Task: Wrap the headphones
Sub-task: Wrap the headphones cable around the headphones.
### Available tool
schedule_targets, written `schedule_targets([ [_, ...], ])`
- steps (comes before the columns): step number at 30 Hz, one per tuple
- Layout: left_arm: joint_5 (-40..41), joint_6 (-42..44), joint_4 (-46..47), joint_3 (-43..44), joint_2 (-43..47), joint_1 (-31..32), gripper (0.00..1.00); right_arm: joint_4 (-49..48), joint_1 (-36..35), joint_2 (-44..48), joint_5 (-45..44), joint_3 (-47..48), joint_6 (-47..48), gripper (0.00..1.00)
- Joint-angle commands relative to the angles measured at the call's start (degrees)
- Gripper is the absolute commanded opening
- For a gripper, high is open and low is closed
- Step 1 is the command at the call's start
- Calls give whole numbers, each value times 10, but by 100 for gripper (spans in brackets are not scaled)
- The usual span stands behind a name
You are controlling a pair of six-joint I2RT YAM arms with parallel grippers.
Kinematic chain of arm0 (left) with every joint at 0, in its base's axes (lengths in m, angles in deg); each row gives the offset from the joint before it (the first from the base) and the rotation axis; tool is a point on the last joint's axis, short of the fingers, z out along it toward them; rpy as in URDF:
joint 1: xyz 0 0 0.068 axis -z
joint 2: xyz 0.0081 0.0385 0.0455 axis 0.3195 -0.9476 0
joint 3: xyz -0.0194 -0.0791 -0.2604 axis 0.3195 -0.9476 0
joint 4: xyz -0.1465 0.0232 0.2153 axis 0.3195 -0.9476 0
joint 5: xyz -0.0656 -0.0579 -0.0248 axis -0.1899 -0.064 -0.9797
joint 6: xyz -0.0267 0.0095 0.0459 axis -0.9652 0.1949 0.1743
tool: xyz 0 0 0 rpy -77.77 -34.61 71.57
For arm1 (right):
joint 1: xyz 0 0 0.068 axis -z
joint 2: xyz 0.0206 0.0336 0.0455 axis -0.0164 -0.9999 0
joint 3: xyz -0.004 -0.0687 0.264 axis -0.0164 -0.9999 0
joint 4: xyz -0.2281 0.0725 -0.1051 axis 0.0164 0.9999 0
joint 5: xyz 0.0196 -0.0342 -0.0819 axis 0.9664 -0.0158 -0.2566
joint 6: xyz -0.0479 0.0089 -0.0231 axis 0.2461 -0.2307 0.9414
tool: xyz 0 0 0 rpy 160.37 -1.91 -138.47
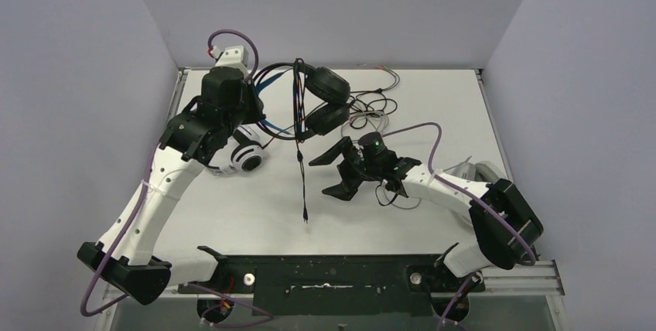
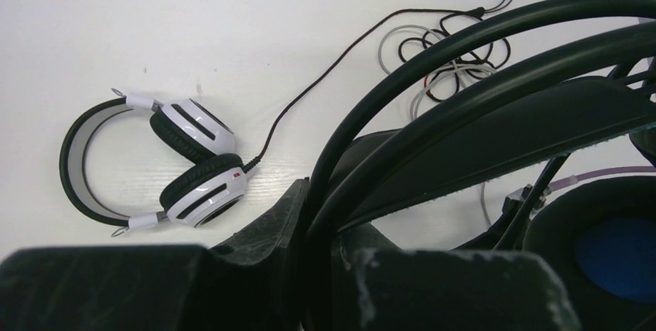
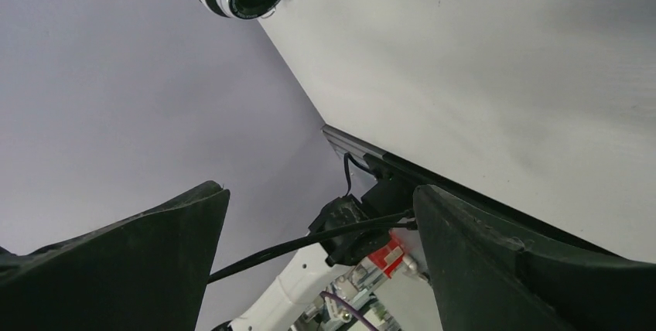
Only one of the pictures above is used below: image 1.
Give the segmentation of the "black headphones with blue band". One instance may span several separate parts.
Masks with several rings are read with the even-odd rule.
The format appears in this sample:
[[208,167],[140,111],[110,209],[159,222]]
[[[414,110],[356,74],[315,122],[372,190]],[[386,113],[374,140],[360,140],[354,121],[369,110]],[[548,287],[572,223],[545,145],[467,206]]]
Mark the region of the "black headphones with blue band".
[[287,68],[292,78],[292,123],[275,127],[270,120],[260,120],[258,127],[275,139],[303,143],[314,136],[324,136],[339,128],[349,118],[350,83],[337,72],[313,66],[301,58],[291,63],[273,63],[260,69],[254,78],[261,93],[282,77]]

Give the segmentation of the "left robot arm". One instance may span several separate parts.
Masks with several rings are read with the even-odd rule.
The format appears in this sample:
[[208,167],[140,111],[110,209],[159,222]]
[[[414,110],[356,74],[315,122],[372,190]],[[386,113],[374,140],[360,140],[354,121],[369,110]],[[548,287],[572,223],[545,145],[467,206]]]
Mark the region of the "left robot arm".
[[97,240],[84,242],[78,259],[142,305],[166,288],[201,282],[211,290],[229,278],[225,257],[206,246],[175,253],[155,244],[192,181],[222,149],[239,125],[263,119],[263,103],[244,68],[214,67],[203,76],[201,92],[172,117],[131,201]]

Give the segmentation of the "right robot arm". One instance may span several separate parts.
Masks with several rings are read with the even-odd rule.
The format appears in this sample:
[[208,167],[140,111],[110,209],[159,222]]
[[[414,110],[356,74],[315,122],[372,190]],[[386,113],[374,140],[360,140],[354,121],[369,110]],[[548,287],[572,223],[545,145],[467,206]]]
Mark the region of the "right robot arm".
[[362,183],[377,182],[396,196],[429,201],[470,222],[473,238],[457,241],[437,261],[435,278],[442,288],[453,290],[484,268],[511,270],[537,261],[533,246],[544,227],[512,181],[483,182],[432,170],[397,155],[378,132],[358,142],[343,137],[309,165],[326,166],[337,158],[342,159],[340,182],[323,189],[327,196],[349,201]]

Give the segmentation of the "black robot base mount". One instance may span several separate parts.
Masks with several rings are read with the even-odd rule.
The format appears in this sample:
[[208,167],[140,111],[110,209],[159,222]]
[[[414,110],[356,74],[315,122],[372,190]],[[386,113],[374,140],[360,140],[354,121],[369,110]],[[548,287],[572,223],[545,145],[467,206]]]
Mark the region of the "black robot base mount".
[[464,283],[438,254],[231,255],[203,287],[249,295],[275,316],[430,316]]

